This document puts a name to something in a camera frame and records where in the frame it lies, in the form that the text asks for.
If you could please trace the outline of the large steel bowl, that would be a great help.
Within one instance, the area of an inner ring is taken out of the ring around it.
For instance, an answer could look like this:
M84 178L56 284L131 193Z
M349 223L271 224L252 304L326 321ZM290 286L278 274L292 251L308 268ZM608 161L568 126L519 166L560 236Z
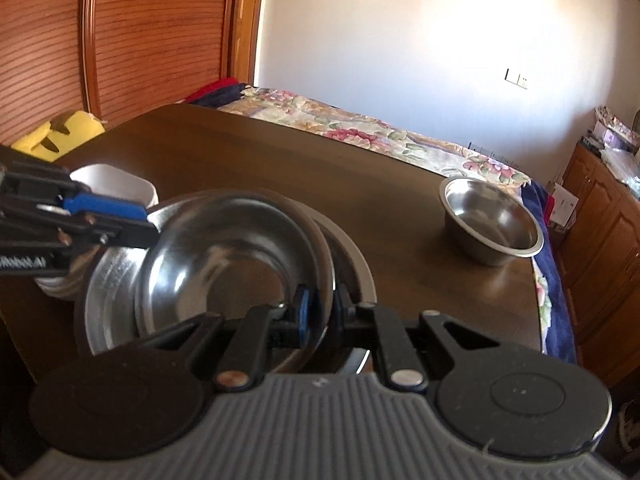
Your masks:
M152 209L149 219L158 230L164 210L186 196ZM333 297L337 287L344 284L354 304L374 304L378 300L374 279L356 243L324 214L296 200L293 202L318 224L328 242L334 266ZM76 340L82 354L91 356L144 337L138 332L134 296L138 273L148 250L112 247L101 250L94 259L76 302ZM320 365L337 372L346 358L331 350L333 339L334 329L328 320L322 341L303 367Z

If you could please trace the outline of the medium steel bowl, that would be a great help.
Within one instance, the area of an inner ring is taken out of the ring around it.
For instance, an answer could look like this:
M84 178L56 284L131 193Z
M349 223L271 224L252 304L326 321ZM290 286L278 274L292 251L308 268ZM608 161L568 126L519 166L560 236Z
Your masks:
M275 372L291 373L322 341L334 285L328 242L301 206L268 191L211 190L164 210L160 239L138 273L134 312L139 334L150 336L204 312L240 320L260 304L286 307L303 287L309 339L271 361Z

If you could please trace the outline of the small steel bowl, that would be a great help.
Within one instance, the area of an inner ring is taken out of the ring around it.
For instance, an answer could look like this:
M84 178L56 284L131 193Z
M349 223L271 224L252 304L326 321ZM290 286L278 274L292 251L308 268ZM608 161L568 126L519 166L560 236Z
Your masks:
M533 258L544 248L536 218L497 185L472 178L447 178L440 182L438 197L445 230L484 266Z

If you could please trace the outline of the yellow plush toy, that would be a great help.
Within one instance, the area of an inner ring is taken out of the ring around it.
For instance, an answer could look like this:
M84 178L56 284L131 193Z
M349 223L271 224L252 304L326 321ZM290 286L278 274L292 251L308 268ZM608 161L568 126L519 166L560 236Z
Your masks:
M66 112L22 136L11 148L46 162L55 162L104 131L103 122L93 114L84 110Z

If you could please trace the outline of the wooden louvered wardrobe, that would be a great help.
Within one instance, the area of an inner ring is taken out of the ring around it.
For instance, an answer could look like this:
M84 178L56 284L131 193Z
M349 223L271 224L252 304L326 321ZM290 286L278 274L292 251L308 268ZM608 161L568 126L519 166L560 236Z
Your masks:
M85 110L108 126L254 78L262 0L1 0L1 140Z

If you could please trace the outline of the red cloth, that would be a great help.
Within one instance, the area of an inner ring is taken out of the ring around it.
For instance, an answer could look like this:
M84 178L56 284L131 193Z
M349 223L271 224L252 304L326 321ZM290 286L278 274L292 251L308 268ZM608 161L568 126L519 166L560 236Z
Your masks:
M211 82L210 84L206 84L206 86L204 86L202 88L199 88L195 92L189 94L184 99L184 102L192 103L192 102L196 101L197 99L201 99L203 96L207 96L209 93L212 93L212 92L220 90L220 89L231 87L234 84L238 84L238 83L239 83L239 81L236 78L233 78L233 77L227 77L227 78L218 79L218 80L216 80L214 82Z

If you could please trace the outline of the floral bed quilt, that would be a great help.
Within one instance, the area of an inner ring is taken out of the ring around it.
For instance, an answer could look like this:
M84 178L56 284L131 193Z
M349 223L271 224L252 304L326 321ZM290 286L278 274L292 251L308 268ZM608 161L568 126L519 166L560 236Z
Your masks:
M224 112L272 122L385 155L445 178L469 177L516 194L532 182L524 172L464 146L396 128L292 92L247 87Z

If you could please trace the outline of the blue blanket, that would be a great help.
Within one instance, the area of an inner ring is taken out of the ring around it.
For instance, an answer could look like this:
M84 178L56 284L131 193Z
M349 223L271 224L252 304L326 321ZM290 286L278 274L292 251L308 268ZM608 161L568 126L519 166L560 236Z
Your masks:
M521 187L523 205L536 219L542 233L541 251L533 258L538 298L542 352L561 361L576 364L575 338L566 305L561 277L549 238L544 211L550 198L546 189L536 181Z

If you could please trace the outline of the white paper bag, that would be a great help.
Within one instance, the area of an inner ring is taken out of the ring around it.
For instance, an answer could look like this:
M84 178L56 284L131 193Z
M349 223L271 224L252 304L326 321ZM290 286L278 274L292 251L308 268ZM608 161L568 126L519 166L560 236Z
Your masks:
M574 226L578 202L578 198L573 193L554 182L550 188L547 204L548 227L555 232L565 233Z

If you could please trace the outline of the wooden side cabinet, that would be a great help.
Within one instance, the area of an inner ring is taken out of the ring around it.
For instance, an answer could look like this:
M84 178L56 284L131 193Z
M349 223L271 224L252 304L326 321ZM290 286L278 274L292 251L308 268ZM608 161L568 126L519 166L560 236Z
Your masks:
M639 201L581 143L563 188L578 198L556 250L578 362L613 387L639 367Z

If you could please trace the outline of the wall switch plate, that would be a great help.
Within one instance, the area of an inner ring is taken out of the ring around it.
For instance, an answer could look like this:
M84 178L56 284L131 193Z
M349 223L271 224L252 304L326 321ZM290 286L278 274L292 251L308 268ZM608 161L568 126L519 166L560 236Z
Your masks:
M528 89L528 78L515 68L508 68L506 70L504 80L509 84L515 84L518 88Z

